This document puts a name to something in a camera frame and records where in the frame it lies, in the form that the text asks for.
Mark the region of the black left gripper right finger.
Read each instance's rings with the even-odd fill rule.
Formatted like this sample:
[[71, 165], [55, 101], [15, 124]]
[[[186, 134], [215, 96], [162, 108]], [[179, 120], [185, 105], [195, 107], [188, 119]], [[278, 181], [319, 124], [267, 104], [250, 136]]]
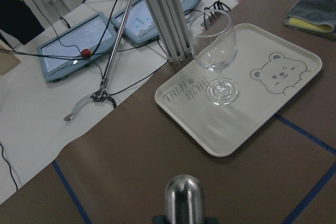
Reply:
[[216, 217], [206, 217], [205, 224], [218, 224], [218, 219]]

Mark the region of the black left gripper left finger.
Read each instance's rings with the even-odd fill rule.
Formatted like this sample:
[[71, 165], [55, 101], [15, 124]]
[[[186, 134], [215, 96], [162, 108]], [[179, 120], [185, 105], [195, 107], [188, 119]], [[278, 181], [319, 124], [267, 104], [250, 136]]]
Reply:
[[154, 216], [153, 217], [153, 224], [165, 224], [165, 217], [163, 215]]

